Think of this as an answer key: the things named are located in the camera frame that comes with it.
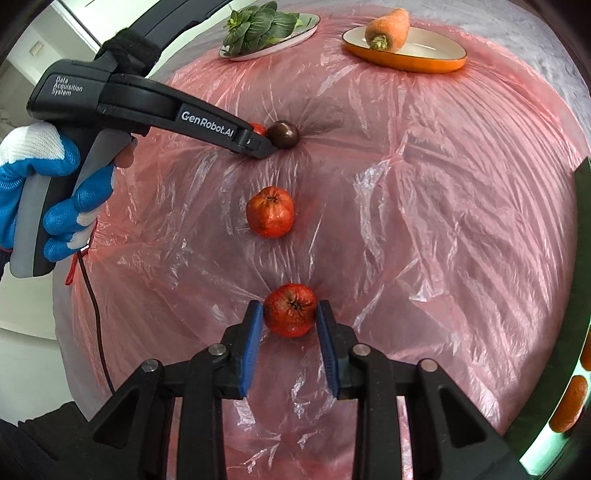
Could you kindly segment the blue white gloved hand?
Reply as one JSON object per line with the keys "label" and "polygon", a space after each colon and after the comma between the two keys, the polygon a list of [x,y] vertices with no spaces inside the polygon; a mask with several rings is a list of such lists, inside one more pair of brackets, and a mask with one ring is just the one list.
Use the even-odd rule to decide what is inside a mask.
{"label": "blue white gloved hand", "polygon": [[[45,258],[57,262],[81,250],[96,225],[100,207],[115,186],[115,169],[133,162],[137,141],[127,144],[108,165],[85,180],[67,199],[52,207],[43,224],[50,238],[44,246]],[[6,265],[14,247],[19,202],[25,180],[39,174],[61,177],[79,167],[80,154],[66,136],[51,124],[40,122],[12,130],[1,142],[1,264]]]}

